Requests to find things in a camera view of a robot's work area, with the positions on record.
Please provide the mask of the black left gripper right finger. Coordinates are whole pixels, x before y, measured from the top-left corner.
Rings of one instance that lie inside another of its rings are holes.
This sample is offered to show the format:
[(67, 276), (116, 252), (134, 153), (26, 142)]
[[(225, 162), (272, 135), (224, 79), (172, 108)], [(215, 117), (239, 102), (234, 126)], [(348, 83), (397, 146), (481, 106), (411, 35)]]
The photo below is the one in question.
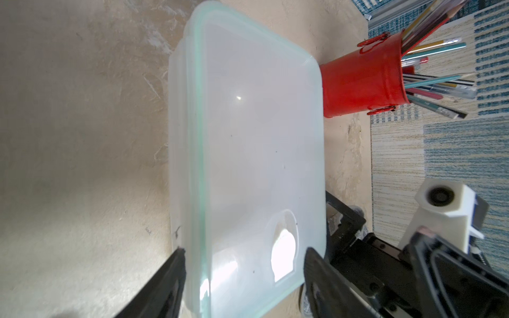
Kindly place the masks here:
[(309, 247), (304, 259), (306, 295), (314, 317), (378, 317), (380, 258), (355, 250), (331, 260)]

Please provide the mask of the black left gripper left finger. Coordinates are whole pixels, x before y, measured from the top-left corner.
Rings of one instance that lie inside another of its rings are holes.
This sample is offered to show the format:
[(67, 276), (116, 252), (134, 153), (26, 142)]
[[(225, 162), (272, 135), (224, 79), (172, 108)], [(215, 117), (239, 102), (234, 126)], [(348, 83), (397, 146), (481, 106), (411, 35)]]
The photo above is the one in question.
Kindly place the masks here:
[(185, 281), (185, 250), (178, 248), (116, 317), (178, 317)]

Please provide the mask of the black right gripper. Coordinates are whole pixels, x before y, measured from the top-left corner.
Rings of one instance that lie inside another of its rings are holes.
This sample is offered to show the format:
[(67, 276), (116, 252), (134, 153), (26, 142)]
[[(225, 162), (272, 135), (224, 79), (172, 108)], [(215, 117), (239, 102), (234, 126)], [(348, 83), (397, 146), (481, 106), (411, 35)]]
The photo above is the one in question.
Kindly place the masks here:
[(507, 317), (508, 279), (440, 236), (419, 230), (403, 249), (368, 234), (361, 209), (330, 192), (340, 219), (327, 230), (326, 258), (374, 317)]

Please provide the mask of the red pencil cup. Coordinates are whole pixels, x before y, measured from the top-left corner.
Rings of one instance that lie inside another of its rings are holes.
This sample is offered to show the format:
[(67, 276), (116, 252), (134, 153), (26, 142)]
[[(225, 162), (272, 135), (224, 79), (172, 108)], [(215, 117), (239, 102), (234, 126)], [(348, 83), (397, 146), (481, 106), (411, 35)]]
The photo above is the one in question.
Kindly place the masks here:
[(357, 46), (319, 66), (326, 118), (363, 111), (376, 115), (409, 103), (401, 65), (402, 35), (383, 33)]

